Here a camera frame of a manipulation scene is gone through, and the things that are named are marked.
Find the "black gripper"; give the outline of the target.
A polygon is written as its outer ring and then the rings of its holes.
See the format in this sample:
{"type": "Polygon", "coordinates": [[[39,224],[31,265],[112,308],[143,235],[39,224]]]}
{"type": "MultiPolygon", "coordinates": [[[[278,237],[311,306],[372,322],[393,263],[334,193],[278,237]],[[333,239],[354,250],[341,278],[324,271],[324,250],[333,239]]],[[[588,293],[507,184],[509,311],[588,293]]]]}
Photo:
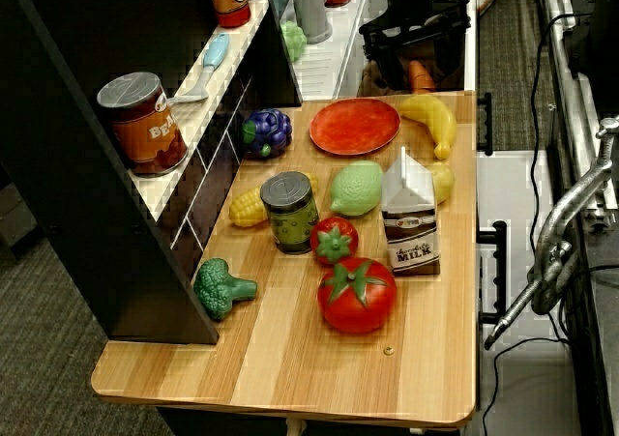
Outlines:
{"type": "Polygon", "coordinates": [[[470,27],[469,2],[387,0],[387,10],[361,26],[364,52],[372,55],[389,88],[407,87],[405,70],[395,50],[431,40],[435,40],[432,78],[436,89],[459,91],[464,88],[465,36],[450,35],[463,33],[470,27]]]}

